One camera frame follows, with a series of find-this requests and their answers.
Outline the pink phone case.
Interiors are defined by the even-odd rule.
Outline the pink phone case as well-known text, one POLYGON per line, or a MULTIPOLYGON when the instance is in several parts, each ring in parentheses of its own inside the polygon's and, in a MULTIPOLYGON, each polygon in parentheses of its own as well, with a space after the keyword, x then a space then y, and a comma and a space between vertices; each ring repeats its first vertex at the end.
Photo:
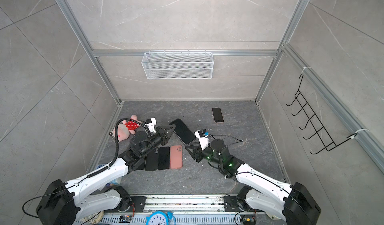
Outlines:
POLYGON ((183 146, 171 146, 170 151, 170 168, 181 169, 183 167, 183 146))

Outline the long black phone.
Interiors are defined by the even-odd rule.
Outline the long black phone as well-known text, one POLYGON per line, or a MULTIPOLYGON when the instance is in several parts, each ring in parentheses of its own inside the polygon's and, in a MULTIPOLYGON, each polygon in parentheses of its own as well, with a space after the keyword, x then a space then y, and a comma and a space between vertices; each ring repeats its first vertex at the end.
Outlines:
POLYGON ((158 170, 168 170, 170 168, 170 147, 159 148, 158 170))

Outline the black phone case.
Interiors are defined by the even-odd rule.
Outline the black phone case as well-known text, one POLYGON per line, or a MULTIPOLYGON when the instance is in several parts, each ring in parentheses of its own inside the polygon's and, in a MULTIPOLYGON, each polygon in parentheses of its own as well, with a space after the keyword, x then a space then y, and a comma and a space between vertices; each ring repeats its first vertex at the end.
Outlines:
POLYGON ((145 171, 156 171, 159 165, 159 153, 152 151, 147 154, 145 162, 145 171))

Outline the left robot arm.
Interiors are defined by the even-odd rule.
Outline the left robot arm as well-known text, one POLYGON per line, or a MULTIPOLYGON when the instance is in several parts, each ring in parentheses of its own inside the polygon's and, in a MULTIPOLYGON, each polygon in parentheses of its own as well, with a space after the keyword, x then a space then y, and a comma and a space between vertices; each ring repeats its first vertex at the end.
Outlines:
POLYGON ((170 140, 175 125, 157 126, 153 135, 137 132, 127 149, 114 161, 79 178, 51 182, 41 198, 36 214, 43 225, 71 225, 79 219, 105 210, 127 209, 130 195, 122 187, 94 195, 107 183, 123 177, 147 161, 147 156, 170 140))

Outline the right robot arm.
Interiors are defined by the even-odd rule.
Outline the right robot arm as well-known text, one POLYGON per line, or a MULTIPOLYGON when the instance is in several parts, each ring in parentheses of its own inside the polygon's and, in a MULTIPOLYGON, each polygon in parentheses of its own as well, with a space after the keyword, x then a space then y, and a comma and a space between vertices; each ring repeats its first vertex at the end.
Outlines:
POLYGON ((288 225, 317 224, 321 208, 301 183, 291 185, 280 182, 253 169, 232 155, 221 139, 207 145, 190 145, 185 148, 196 162, 206 159, 216 163, 218 171, 225 178, 244 184, 246 189, 239 194, 244 206, 264 211, 288 225))

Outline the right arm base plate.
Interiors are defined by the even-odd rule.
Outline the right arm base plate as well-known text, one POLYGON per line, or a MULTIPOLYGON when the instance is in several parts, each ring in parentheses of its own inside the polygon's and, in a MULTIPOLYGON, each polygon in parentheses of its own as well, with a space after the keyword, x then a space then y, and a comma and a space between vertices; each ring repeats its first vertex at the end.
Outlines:
POLYGON ((230 196, 228 194, 223 196, 225 212, 240 212, 249 210, 246 202, 238 196, 230 196))

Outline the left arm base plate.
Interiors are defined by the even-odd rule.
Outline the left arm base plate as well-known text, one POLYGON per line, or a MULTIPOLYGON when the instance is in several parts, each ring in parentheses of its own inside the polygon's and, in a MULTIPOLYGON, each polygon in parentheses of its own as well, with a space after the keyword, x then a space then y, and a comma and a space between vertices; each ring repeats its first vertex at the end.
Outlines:
POLYGON ((133 196, 129 199, 123 199, 118 211, 121 213, 142 213, 146 205, 145 196, 133 196))

